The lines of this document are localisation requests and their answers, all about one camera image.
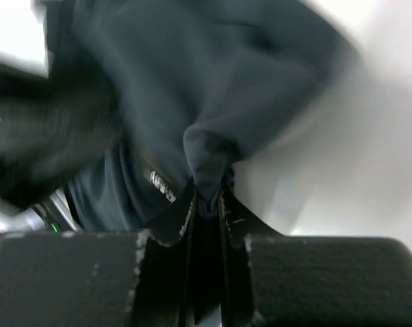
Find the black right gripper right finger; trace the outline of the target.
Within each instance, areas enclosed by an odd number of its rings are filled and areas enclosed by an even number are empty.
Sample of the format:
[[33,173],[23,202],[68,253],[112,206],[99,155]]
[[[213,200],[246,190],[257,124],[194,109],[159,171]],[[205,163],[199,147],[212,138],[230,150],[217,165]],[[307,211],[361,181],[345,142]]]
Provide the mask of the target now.
[[224,326],[412,326],[412,253],[380,237],[285,236],[219,198]]

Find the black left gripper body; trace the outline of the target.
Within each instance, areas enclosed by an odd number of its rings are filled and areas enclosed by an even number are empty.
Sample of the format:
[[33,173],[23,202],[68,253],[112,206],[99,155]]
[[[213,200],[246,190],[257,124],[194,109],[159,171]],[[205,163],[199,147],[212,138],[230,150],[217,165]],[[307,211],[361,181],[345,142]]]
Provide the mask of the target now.
[[116,93],[98,67],[43,78],[0,64],[0,199],[29,206],[103,157],[120,133]]

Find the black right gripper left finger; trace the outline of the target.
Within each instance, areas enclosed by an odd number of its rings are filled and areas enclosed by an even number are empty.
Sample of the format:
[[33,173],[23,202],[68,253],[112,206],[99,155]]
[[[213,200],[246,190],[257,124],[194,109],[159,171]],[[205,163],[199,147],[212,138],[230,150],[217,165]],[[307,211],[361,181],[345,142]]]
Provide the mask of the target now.
[[0,236],[0,326],[193,326],[195,188],[135,232]]

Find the dark navy shorts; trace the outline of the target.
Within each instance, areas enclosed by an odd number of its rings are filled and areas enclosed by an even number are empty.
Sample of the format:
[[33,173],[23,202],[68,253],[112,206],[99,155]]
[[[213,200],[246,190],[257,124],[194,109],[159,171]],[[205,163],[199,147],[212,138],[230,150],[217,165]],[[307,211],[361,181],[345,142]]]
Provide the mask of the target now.
[[324,88],[344,37],[301,1],[47,1],[53,72],[102,69],[123,139],[67,185],[85,230],[136,230],[193,181],[217,216],[232,166]]

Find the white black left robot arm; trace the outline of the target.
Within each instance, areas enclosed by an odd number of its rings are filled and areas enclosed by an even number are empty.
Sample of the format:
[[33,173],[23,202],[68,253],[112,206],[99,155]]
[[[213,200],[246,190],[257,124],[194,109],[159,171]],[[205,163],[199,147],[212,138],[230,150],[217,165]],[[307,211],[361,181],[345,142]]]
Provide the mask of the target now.
[[44,78],[0,63],[0,233],[77,228],[57,191],[118,140],[115,109],[96,65]]

